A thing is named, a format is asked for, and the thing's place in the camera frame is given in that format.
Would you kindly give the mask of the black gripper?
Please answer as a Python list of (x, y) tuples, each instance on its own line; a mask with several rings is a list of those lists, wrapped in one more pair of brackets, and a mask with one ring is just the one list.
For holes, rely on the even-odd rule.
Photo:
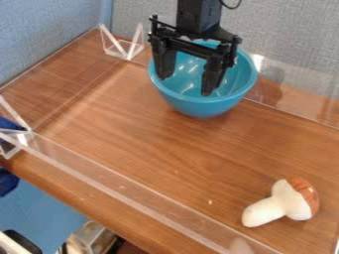
[(235, 10), (225, 0), (178, 0), (175, 24), (150, 16), (149, 42), (153, 47), (158, 77), (169, 78), (175, 71), (178, 53), (207, 61), (202, 79), (202, 95), (210, 96), (221, 87), (229, 67), (235, 65), (243, 39), (222, 26), (223, 9)]

